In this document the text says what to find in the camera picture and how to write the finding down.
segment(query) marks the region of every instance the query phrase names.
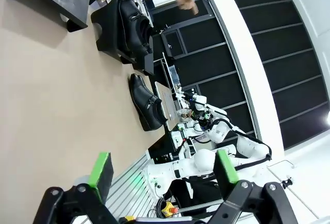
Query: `human hand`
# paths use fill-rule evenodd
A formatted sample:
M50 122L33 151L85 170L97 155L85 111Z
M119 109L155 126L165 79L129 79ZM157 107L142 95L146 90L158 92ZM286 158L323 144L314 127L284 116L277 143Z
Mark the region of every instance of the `human hand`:
M198 8L194 0L177 0L180 9L191 9L194 14L198 13Z

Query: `black leather shoe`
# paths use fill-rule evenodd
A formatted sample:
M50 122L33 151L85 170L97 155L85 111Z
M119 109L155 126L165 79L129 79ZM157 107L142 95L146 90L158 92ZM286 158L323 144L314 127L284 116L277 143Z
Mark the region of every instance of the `black leather shoe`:
M146 89L136 74L131 74L130 76L129 91L132 101L139 113L143 130L150 131L159 129L162 123L159 122L156 117L156 102L160 101L158 97Z
M125 43L136 56L146 56L147 48L141 33L142 23L149 22L148 18L136 6L134 0L120 0L119 14L125 33Z
M145 87L145 89L147 91L149 91L150 94L154 94L153 92L151 92L145 85L145 82L142 78L142 76L138 75L138 78L139 80L141 81L142 85ZM161 109L161 99L158 98L158 96L155 95L155 97L157 97L157 100L155 101L155 111L154 111L154 115L155 117L158 119L158 121L161 123L161 124L165 124L166 121L167 121L167 118L164 116L164 113L163 113L163 110Z

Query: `bolt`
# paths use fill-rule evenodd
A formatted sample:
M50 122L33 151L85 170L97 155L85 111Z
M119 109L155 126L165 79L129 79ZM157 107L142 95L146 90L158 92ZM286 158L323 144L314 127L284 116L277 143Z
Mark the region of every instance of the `bolt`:
M269 189L271 189L272 191L274 191L274 190L276 190L276 186L273 185L273 184L271 184L271 185L269 185Z
M52 191L52 194L53 194L53 196L56 196L57 194L59 194L59 191L55 189Z
M248 185L248 183L246 183L246 182L242 182L242 183L241 183L241 186L242 186L243 188L248 188L249 185Z
M85 192L86 191L86 188L84 186L81 186L81 187L78 188L78 191Z

